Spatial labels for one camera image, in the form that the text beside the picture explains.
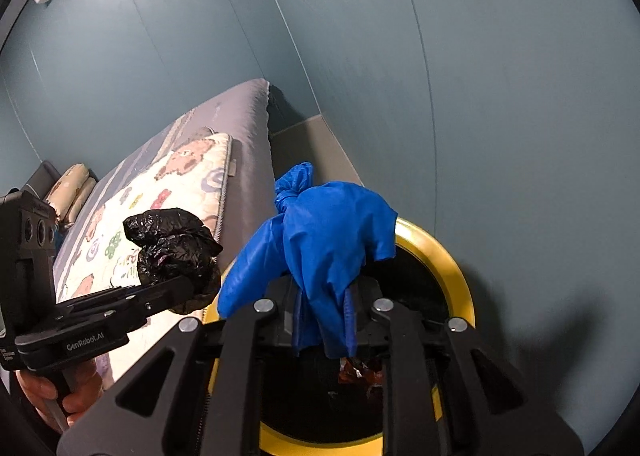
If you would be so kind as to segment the grey padded headboard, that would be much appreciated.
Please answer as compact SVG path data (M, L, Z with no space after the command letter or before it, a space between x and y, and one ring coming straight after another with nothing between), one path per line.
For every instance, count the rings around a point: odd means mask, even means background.
M36 198L44 200L60 177L60 172L50 161L42 161L27 179L22 189Z

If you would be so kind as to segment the yellow rimmed trash bin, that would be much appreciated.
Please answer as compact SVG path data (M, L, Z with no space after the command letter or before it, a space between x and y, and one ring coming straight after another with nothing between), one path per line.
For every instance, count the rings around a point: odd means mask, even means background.
M396 222L396 242L428 268L439 284L454 318L465 327L475 324L468 284L448 251L427 231L404 219ZM361 330L357 346L380 351L384 358L383 431L378 436L339 445L346 455L437 455L442 440L439 388L430 380L416 314L382 298L372 281L360 281L349 291L359 305ZM212 378L201 449L206 455L277 455L330 452L329 445L306 446L269 431L260 423L258 361L264 337L278 322L277 303L263 298L243 306L231 318L209 324L221 330L220 353Z

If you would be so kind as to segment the cream folded blanket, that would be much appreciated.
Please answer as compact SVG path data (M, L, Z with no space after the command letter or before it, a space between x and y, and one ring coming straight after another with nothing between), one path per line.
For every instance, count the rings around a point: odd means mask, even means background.
M78 214L96 187L96 179L83 163L75 163L53 185L44 198L54 208L60 228L76 222Z

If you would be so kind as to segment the blue plastic bag trash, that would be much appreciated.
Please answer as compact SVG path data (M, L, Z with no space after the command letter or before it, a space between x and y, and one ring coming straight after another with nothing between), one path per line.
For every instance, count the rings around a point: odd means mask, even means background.
M369 261L396 253L397 212L354 183L314 185L309 162L274 183L277 213L240 251L219 292L217 311L229 319L264 298L270 283L291 275L298 288L293 346L323 346L328 358L357 351L357 316L349 287Z

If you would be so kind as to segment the orange snack wrapper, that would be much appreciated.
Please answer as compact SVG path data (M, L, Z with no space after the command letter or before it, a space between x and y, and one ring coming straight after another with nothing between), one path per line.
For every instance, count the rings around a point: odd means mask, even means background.
M382 391L384 386L384 372L370 368L358 358L341 358L337 379L339 384L358 390L368 400L375 392Z

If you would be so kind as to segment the black plastic bag trash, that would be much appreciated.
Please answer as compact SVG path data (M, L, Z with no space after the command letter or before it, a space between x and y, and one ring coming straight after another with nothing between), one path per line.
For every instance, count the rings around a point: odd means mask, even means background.
M189 315L212 303L221 287L217 257L224 249L193 213L155 209L128 216L122 222L126 238L140 248L137 271L142 285L186 277L194 296L171 311Z

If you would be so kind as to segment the cream bear print quilt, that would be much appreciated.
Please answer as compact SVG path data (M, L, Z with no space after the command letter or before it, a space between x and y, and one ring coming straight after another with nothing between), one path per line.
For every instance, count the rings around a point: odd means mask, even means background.
M56 259L58 300L185 278L171 313L198 315L220 289L220 229L231 163L227 133L194 135L75 224Z

